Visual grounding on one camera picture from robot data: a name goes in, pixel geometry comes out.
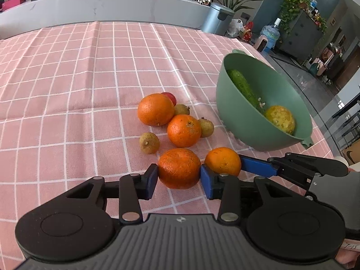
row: door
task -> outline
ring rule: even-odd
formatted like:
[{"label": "door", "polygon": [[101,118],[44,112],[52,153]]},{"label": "door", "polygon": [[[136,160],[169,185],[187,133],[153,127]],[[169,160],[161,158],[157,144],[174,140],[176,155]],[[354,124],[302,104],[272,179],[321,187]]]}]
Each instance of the door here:
[{"label": "door", "polygon": [[342,89],[346,83],[354,76],[356,71],[360,68],[360,47],[356,46],[356,50],[345,61],[345,66],[342,73],[336,79],[335,84],[339,89]]}]

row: bowl handle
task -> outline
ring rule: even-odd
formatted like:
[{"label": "bowl handle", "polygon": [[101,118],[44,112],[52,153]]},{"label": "bowl handle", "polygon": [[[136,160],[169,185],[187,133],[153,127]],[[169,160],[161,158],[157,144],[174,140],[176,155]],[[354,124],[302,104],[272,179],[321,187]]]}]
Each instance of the bowl handle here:
[{"label": "bowl handle", "polygon": [[239,49],[233,49],[233,54],[242,54],[242,55],[246,55],[246,53],[244,51],[241,51]]},{"label": "bowl handle", "polygon": [[314,145],[314,142],[310,136],[308,138],[305,138],[303,141],[301,141],[301,144],[306,150],[308,150],[311,146]]}]

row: cardboard box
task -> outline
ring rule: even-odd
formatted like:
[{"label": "cardboard box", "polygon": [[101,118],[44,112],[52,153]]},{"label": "cardboard box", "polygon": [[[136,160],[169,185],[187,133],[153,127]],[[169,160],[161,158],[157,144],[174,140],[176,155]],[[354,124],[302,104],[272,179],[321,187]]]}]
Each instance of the cardboard box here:
[{"label": "cardboard box", "polygon": [[354,142],[350,147],[341,152],[349,163],[349,166],[360,162],[360,139]]}]

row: pink tablecloth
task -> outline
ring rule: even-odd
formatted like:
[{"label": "pink tablecloth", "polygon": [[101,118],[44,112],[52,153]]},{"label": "pink tablecloth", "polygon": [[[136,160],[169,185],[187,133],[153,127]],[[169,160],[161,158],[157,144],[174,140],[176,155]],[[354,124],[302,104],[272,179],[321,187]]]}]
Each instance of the pink tablecloth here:
[{"label": "pink tablecloth", "polygon": [[[190,106],[191,115],[213,121],[214,134],[191,148],[202,160],[220,146],[262,159],[288,151],[332,157],[315,125],[315,145],[307,151],[300,144],[254,151],[225,130],[215,90],[223,56],[234,48],[266,62],[236,39],[159,24],[82,23],[1,41],[0,268],[12,270],[23,260],[14,228],[26,212],[95,175],[113,181],[144,172],[173,148],[165,127],[150,128],[137,119],[137,104],[148,94],[169,91]],[[149,131],[160,138],[157,155],[139,150],[139,136]],[[145,215],[216,215],[219,202],[207,200],[200,184],[169,190],[158,182],[152,200],[141,201],[141,207]],[[117,210],[117,200],[109,200],[107,212],[117,216]]]}]

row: metal screw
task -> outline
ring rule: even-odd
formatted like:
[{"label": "metal screw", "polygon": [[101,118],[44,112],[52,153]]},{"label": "metal screw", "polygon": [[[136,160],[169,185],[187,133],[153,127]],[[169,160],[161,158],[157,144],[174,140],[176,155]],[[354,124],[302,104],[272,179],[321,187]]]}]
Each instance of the metal screw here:
[{"label": "metal screw", "polygon": [[223,213],[220,218],[226,222],[232,222],[239,218],[239,216],[232,212]]},{"label": "metal screw", "polygon": [[176,221],[178,221],[178,222],[182,223],[182,222],[186,221],[186,218],[185,218],[185,217],[180,216],[180,217],[178,217],[178,218],[176,219]]},{"label": "metal screw", "polygon": [[122,219],[125,221],[135,221],[140,218],[140,215],[136,212],[126,212],[122,215]]}]

